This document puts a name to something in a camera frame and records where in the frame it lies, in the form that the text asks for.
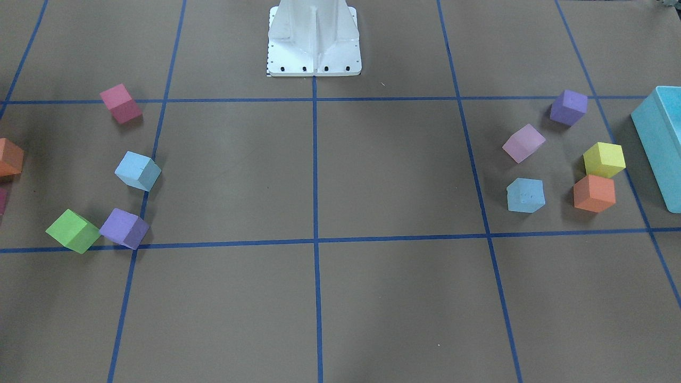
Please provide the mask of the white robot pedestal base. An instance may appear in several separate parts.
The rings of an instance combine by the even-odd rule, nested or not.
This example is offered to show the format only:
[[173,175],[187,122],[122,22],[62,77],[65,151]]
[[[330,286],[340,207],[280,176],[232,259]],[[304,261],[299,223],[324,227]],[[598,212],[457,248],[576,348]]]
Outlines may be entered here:
[[281,1],[268,22],[268,76],[362,73],[358,13],[346,1]]

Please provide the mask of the purple foam block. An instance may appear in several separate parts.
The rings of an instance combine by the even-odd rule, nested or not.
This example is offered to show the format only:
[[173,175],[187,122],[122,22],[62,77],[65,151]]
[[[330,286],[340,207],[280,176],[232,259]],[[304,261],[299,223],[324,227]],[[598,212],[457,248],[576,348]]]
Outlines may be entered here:
[[551,105],[550,120],[574,126],[588,111],[588,97],[574,90],[565,89]]
[[138,249],[150,226],[143,218],[114,208],[99,229],[100,235],[128,249]]

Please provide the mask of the yellow foam block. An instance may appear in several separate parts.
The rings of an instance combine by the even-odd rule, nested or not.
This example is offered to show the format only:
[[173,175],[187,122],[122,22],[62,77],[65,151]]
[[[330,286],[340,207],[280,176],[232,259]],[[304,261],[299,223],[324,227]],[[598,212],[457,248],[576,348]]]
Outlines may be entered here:
[[612,178],[627,165],[622,146],[598,141],[582,155],[587,175]]

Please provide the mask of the blue plastic bin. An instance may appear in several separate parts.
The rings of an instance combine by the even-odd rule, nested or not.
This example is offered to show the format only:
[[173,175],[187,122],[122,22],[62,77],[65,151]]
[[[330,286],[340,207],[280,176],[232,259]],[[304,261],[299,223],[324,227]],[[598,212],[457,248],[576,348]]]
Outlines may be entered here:
[[667,211],[680,213],[680,87],[657,86],[632,112]]

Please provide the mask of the light blue block arm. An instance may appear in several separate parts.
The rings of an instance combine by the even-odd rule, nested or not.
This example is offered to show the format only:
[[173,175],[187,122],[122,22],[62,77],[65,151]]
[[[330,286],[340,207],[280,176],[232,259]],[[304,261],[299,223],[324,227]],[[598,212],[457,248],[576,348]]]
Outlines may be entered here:
[[506,198],[509,211],[534,213],[546,203],[543,181],[517,178],[506,187]]
[[124,184],[150,192],[161,174],[161,168],[150,157],[127,151],[114,174]]

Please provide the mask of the dark pink foam block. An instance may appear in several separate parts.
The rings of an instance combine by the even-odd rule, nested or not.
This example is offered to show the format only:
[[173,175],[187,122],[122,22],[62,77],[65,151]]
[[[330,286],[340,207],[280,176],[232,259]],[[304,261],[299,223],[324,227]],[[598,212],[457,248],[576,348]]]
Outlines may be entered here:
[[9,196],[9,193],[8,193],[7,189],[1,187],[0,188],[0,216],[3,216],[5,214],[8,196]]

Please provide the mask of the magenta foam block near pedestal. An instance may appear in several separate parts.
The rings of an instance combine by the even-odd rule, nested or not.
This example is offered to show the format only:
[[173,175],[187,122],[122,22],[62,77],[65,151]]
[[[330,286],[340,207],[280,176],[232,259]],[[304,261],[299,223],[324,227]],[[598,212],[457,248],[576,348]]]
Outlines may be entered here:
[[124,84],[103,90],[99,96],[118,124],[126,124],[143,116],[143,111]]

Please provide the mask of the orange foam block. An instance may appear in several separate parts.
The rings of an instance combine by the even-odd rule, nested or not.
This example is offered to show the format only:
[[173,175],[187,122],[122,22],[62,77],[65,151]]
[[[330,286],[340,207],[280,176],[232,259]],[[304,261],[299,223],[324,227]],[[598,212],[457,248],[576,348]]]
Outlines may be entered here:
[[616,204],[614,180],[587,174],[572,187],[572,205],[584,211],[601,213]]
[[1,177],[22,173],[24,150],[10,141],[1,138]]

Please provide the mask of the light pink foam block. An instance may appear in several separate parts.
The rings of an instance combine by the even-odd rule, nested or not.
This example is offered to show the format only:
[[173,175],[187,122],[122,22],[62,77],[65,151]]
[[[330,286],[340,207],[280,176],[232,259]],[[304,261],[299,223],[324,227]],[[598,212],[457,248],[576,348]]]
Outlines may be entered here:
[[526,124],[509,137],[502,149],[514,162],[521,163],[533,155],[545,142],[546,138],[532,124]]

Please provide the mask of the green foam block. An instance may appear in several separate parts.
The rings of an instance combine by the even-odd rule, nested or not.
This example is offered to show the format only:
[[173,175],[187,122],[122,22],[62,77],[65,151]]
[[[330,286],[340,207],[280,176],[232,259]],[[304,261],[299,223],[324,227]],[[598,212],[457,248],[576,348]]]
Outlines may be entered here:
[[99,228],[71,209],[66,209],[45,233],[78,254],[87,252],[100,238]]

